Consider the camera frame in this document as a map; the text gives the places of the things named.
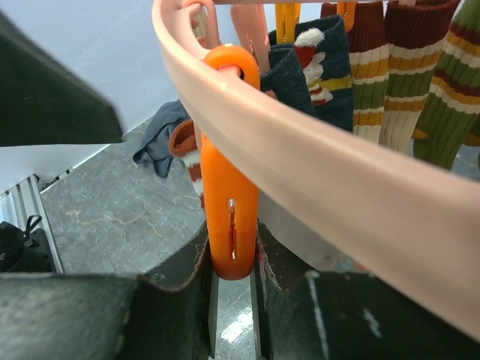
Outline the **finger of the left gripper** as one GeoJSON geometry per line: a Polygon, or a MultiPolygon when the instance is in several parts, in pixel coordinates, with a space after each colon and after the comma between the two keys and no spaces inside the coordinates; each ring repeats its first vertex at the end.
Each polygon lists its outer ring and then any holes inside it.
{"type": "Polygon", "coordinates": [[[1,145],[119,143],[113,105],[1,16],[1,145]]]}

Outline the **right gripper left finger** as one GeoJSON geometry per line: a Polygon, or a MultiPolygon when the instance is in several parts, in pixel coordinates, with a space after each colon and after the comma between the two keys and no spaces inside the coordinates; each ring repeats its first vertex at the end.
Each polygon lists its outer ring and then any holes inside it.
{"type": "Polygon", "coordinates": [[[1,357],[207,359],[212,275],[204,226],[146,274],[2,274],[1,357]]]}

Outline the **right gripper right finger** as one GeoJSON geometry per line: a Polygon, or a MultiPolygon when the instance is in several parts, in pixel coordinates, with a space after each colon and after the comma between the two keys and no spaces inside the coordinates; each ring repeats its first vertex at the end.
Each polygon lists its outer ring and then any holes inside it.
{"type": "Polygon", "coordinates": [[[317,271],[260,223],[258,359],[478,359],[479,342],[371,274],[317,271]]]}

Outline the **pink round clip hanger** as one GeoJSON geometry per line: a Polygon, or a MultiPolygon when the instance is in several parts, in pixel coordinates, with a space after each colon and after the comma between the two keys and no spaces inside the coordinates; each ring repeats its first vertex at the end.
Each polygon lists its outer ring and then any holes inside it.
{"type": "Polygon", "coordinates": [[[262,191],[452,326],[479,337],[479,184],[300,113],[203,62],[198,7],[156,1],[187,112],[262,191]]]}

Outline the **pink clip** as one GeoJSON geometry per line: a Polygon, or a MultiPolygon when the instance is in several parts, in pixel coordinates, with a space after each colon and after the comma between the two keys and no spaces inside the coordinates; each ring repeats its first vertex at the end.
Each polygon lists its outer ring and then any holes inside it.
{"type": "Polygon", "coordinates": [[[262,4],[233,4],[230,8],[238,41],[256,59],[262,74],[270,70],[269,33],[262,4]]]}

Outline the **navy christmas sock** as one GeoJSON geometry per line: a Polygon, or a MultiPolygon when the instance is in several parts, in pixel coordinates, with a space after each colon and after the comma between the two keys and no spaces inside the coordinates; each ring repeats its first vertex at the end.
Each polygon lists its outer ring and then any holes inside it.
{"type": "Polygon", "coordinates": [[[295,40],[287,46],[300,62],[316,116],[352,133],[353,74],[341,16],[299,23],[295,26],[295,40]]]}

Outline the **dark navy sock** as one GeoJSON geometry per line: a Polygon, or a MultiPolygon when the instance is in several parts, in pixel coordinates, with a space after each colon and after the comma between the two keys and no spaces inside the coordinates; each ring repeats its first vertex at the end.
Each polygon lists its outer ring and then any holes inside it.
{"type": "Polygon", "coordinates": [[[274,45],[270,70],[261,75],[261,91],[295,110],[316,117],[305,75],[291,43],[274,45]]]}

